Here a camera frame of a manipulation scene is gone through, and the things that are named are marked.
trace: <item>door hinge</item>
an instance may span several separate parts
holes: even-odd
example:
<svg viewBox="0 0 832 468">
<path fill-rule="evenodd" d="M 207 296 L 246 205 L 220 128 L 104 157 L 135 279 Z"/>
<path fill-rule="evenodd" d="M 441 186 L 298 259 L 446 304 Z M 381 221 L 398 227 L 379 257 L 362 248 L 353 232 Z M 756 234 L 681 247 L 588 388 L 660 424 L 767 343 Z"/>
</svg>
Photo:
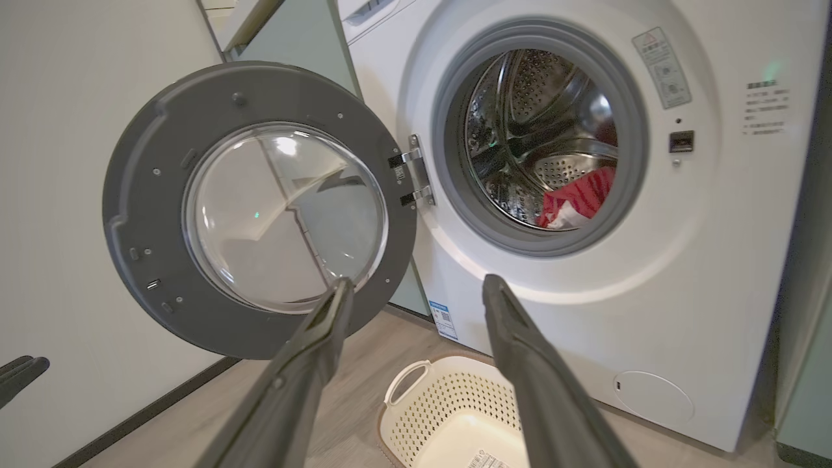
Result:
<svg viewBox="0 0 832 468">
<path fill-rule="evenodd" d="M 417 200 L 424 199 L 428 204 L 433 205 L 433 191 L 430 188 L 428 169 L 424 165 L 422 148 L 419 145 L 418 135 L 411 135 L 409 138 L 410 151 L 398 154 L 388 159 L 390 168 L 394 170 L 396 180 L 401 182 L 405 178 L 405 171 L 410 174 L 414 183 L 414 191 L 400 197 L 402 206 L 414 204 Z"/>
</svg>

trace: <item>washing machine door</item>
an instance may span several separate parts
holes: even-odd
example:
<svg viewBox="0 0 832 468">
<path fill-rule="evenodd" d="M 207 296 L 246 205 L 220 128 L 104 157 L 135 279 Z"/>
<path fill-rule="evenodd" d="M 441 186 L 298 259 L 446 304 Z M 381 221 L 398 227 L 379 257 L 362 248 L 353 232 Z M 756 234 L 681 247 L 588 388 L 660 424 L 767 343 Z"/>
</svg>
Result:
<svg viewBox="0 0 832 468">
<path fill-rule="evenodd" d="M 413 251 L 401 159 L 372 111 L 324 77 L 206 68 L 153 97 L 116 145 L 103 193 L 112 260 L 148 314 L 209 351 L 270 359 L 341 276 L 356 285 L 356 331 Z"/>
</svg>

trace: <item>basket handle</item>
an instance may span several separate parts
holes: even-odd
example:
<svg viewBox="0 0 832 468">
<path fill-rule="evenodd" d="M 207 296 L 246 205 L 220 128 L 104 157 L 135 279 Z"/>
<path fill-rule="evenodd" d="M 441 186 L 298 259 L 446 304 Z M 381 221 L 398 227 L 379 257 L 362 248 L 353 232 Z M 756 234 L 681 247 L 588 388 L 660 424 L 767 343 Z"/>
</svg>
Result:
<svg viewBox="0 0 832 468">
<path fill-rule="evenodd" d="M 402 380 L 407 376 L 407 374 L 418 369 L 419 367 L 426 367 L 429 369 L 430 361 L 425 360 L 414 362 L 410 366 L 407 366 L 404 369 L 402 369 L 402 371 L 393 379 L 393 381 L 390 382 L 390 386 L 387 387 L 387 393 L 384 394 L 384 404 L 387 405 L 387 407 L 391 407 L 399 403 L 402 400 L 402 398 L 404 398 L 404 396 L 407 395 L 428 374 L 428 371 L 426 369 L 425 372 L 423 372 L 422 375 L 419 376 L 418 379 L 416 379 L 416 381 L 410 386 L 410 388 L 408 388 L 404 391 L 404 393 L 399 395 L 399 398 L 396 398 L 396 401 L 391 401 L 390 399 L 393 398 L 393 392 L 396 391 L 396 388 L 399 387 L 399 384 L 402 382 Z"/>
</svg>

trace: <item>white plastic basket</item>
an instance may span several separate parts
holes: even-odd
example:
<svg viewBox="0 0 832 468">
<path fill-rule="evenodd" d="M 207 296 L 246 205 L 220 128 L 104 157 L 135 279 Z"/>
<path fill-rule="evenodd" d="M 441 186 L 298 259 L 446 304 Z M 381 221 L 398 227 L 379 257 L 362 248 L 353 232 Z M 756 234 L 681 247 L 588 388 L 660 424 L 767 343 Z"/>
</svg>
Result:
<svg viewBox="0 0 832 468">
<path fill-rule="evenodd" d="M 420 367 L 425 372 L 391 401 Z M 384 404 L 379 438 L 402 466 L 528 468 L 514 388 L 494 366 L 462 356 L 414 362 L 393 379 Z"/>
</svg>

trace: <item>wooden floor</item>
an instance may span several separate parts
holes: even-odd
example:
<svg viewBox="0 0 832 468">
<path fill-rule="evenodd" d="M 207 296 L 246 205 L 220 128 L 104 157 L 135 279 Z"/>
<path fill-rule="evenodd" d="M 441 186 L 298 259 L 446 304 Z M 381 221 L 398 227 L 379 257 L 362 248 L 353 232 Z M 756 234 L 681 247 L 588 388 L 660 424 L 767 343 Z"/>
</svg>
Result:
<svg viewBox="0 0 832 468">
<path fill-rule="evenodd" d="M 431 323 L 396 310 L 380 313 L 344 343 L 338 373 L 320 402 L 306 466 L 389 468 L 374 434 L 387 385 L 414 361 L 460 349 L 466 348 L 439 337 Z M 242 361 L 83 467 L 192 466 L 265 364 Z M 602 412 L 642 468 L 788 466 L 777 458 L 768 428 L 754 417 L 746 422 L 738 451 L 726 454 L 608 406 Z"/>
</svg>

